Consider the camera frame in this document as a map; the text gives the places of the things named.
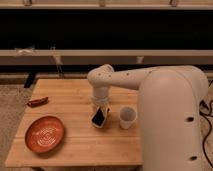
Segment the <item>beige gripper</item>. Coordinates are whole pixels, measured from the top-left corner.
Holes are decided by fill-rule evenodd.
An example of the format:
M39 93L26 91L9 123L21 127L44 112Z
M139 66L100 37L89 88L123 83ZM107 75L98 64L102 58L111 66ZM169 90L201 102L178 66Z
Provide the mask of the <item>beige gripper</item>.
M97 98L92 96L91 97L91 101L92 103L97 106L97 107L104 107L107 106L109 103L109 98L105 97L105 98ZM107 107L106 111L105 111L105 120L104 120L104 125L106 124L107 118L109 116L109 112L110 112L110 108Z

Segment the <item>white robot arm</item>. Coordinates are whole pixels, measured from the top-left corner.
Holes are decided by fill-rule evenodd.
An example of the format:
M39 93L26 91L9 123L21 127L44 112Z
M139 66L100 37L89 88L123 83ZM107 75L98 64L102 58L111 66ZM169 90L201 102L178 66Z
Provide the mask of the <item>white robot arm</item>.
M137 95L143 171L203 171L199 104L208 79L194 66L116 71L106 64L87 75L95 105L106 104L112 86Z

